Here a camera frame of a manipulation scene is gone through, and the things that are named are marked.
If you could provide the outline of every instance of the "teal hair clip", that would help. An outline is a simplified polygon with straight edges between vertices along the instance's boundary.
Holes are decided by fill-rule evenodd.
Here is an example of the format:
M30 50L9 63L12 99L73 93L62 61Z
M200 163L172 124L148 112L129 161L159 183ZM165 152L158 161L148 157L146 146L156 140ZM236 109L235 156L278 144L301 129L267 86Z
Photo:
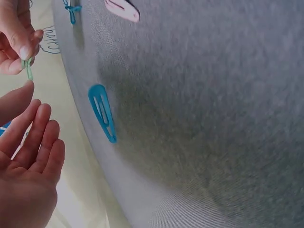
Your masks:
M30 63L33 60L33 58L30 58L29 60L21 60L21 66L22 69L26 69L27 71L27 75L28 75L28 79L33 81L33 73L32 70L30 68Z
M71 6L70 4L71 0L69 2L67 0L63 0L63 3L65 5L65 9L69 11L70 13L70 20L72 25L76 23L76 18L75 18L75 12L79 12L82 8L82 6Z
M116 143L116 132L105 87L103 85L92 86L89 90L88 96L95 116L97 117L105 135L111 143Z

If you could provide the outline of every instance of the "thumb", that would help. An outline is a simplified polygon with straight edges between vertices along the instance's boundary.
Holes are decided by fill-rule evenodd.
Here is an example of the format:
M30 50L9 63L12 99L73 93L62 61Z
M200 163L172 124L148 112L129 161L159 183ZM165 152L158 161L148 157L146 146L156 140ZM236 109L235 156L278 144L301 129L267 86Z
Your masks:
M26 84L0 97L0 127L23 113L29 106L34 94L34 83Z
M32 56L29 35L18 19L13 1L0 0L0 32L3 32L10 46L23 60Z

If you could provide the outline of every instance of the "hand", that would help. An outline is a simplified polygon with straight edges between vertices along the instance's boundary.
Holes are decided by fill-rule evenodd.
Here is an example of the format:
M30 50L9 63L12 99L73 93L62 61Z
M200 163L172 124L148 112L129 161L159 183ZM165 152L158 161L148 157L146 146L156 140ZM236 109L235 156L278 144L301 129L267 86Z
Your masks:
M58 123L49 120L51 107L31 101L33 92L34 84L28 81L0 98L0 126L14 119L0 137L0 227L4 228L44 228L57 203L65 145L58 139Z
M36 56L42 38L31 25L29 0L0 0L0 74L20 73L21 59Z

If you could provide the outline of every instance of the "gray cloth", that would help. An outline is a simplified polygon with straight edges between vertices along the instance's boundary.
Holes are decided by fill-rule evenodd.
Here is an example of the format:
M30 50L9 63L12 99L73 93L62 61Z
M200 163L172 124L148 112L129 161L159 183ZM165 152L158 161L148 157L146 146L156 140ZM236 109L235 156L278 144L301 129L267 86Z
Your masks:
M82 0L57 37L90 143L134 228L304 227L304 1ZM90 106L108 92L109 143Z

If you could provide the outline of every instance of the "pink hair clip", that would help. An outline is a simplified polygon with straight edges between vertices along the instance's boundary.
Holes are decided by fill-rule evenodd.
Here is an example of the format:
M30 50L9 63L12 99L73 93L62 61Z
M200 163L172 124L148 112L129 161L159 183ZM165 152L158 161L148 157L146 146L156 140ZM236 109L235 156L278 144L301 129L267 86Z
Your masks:
M139 12L137 9L125 0L104 0L105 6L113 14L130 20L139 21Z

